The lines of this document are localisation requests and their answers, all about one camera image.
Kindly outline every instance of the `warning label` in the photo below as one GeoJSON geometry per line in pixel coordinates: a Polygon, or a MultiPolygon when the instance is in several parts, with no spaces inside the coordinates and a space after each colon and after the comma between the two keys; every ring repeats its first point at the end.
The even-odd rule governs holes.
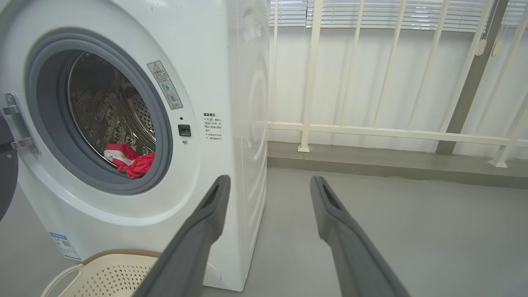
{"type": "Polygon", "coordinates": [[[77,255],[77,252],[75,252],[66,236],[53,232],[50,232],[50,235],[64,257],[81,261],[81,258],[77,255]]]}
{"type": "Polygon", "coordinates": [[[214,113],[203,113],[206,140],[222,140],[222,119],[214,113]]]}
{"type": "Polygon", "coordinates": [[[152,72],[152,75],[154,75],[154,77],[156,78],[159,87],[163,91],[163,94],[165,94],[165,99],[167,99],[167,102],[171,109],[182,108],[183,104],[180,100],[180,97],[178,96],[176,89],[174,89],[174,85],[172,84],[171,78],[165,71],[163,64],[160,61],[156,61],[147,64],[147,66],[152,72]]]}

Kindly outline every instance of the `basket handle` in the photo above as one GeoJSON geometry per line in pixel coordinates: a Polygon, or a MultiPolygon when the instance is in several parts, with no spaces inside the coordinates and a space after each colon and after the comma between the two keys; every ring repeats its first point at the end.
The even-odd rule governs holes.
{"type": "Polygon", "coordinates": [[[71,281],[70,284],[68,284],[68,286],[66,287],[66,289],[64,289],[64,291],[62,291],[62,293],[59,295],[62,296],[62,294],[79,278],[79,276],[81,275],[81,269],[84,267],[84,265],[82,264],[79,264],[79,265],[75,265],[75,266],[71,266],[70,268],[66,269],[65,271],[59,273],[59,275],[57,275],[49,284],[48,286],[46,287],[46,289],[44,289],[44,292],[42,292],[42,295],[40,295],[40,297],[48,297],[48,295],[51,293],[51,290],[55,287],[55,285],[57,285],[57,283],[59,281],[61,281],[61,279],[65,278],[68,274],[74,272],[75,270],[78,270],[79,271],[79,274],[77,274],[77,276],[73,279],[73,281],[71,281]]]}

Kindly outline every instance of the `gray vertical post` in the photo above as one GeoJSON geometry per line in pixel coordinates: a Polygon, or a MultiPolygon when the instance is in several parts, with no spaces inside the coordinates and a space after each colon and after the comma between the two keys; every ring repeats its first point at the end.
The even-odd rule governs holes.
{"type": "MultiPolygon", "coordinates": [[[[493,44],[497,38],[502,23],[502,17],[506,12],[507,6],[508,0],[496,0],[493,4],[490,18],[493,12],[495,12],[495,16],[493,17],[493,22],[491,24],[491,19],[488,20],[486,30],[489,30],[489,34],[487,35],[488,37],[484,53],[482,55],[476,55],[473,58],[466,82],[462,88],[462,93],[460,93],[455,111],[453,112],[453,116],[447,127],[448,133],[460,133],[462,131],[467,114],[469,113],[469,109],[471,108],[471,104],[477,93],[478,85],[480,84],[480,80],[486,69],[486,64],[488,63],[489,55],[491,54],[493,44]]],[[[439,141],[436,153],[440,155],[451,155],[455,149],[455,145],[456,142],[453,141],[439,141]]]]}

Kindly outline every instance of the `metal door hinge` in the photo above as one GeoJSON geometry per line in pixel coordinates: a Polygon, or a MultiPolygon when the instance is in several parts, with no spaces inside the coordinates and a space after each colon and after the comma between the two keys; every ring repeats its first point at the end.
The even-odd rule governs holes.
{"type": "Polygon", "coordinates": [[[31,134],[30,130],[27,127],[26,117],[24,116],[23,111],[19,108],[18,98],[14,93],[5,94],[5,100],[7,102],[7,107],[0,108],[0,116],[10,117],[10,130],[13,134],[15,140],[10,143],[13,149],[21,149],[23,147],[28,147],[31,152],[39,154],[39,148],[35,143],[35,138],[31,134]]]}

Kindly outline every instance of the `concrete ledge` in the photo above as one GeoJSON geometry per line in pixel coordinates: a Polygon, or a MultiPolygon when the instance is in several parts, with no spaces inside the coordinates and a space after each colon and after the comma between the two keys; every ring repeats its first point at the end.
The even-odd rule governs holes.
{"type": "Polygon", "coordinates": [[[497,168],[482,157],[318,144],[301,153],[297,146],[269,142],[268,167],[528,189],[525,160],[508,160],[508,168],[497,168]]]}

